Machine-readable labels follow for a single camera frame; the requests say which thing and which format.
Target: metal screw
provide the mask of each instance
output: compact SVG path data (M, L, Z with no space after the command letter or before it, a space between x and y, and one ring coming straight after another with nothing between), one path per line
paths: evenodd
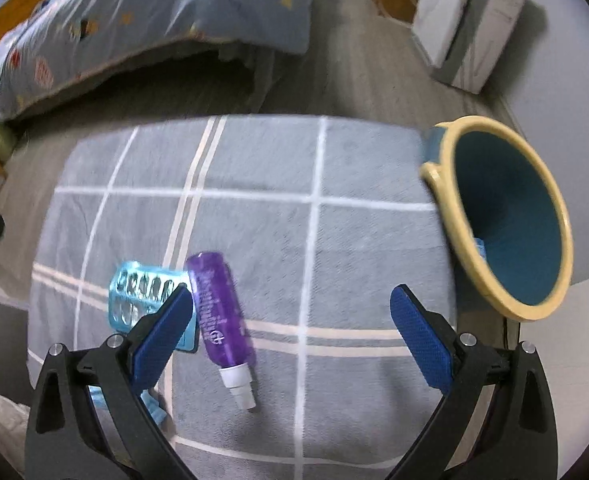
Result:
M124 342L124 337L121 334L113 334L108 338L108 346L110 348L119 348Z
M522 341L521 348L523 348L524 352L526 352L527 354L534 354L535 350L537 350L537 347L530 341Z
M459 341L463 346L475 346L477 344L477 338L469 332L464 332L459 336Z
M61 343L53 344L52 346L50 346L50 349L48 350L48 353L54 356L59 355L61 352L63 352L63 345Z

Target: bowl rim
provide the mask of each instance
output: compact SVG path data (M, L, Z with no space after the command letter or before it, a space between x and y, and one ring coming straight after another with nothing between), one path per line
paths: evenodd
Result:
M481 116L466 116L436 126L444 129L439 146L439 161L425 162L420 174L433 189L450 243L463 268L481 295L504 316L517 321L534 321L549 316L559 307L568 291L574 258L568 209L552 173L523 137L498 121ZM561 235L561 263L555 285L545 300L537 305L522 303L514 298L501 285L475 246L455 173L457 142L470 132L495 135L516 148L535 168L553 202Z

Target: black cable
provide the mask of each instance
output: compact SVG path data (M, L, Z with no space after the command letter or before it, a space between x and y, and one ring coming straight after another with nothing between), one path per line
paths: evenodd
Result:
M503 347L506 350L510 350L508 348L508 318L505 316L503 318Z

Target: blue gripper pad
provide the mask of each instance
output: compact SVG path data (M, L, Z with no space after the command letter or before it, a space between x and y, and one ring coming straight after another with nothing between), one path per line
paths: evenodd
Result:
M453 382L450 352L401 285L390 295L390 314L428 386L446 395Z
M130 384L136 392L155 386L192 319L193 301L188 288L179 285L163 304L159 314L156 323L132 355Z

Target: white box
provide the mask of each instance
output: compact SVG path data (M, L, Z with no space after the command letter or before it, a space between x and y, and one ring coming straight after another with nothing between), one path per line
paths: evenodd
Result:
M525 0L419 0L412 34L431 75L478 94Z

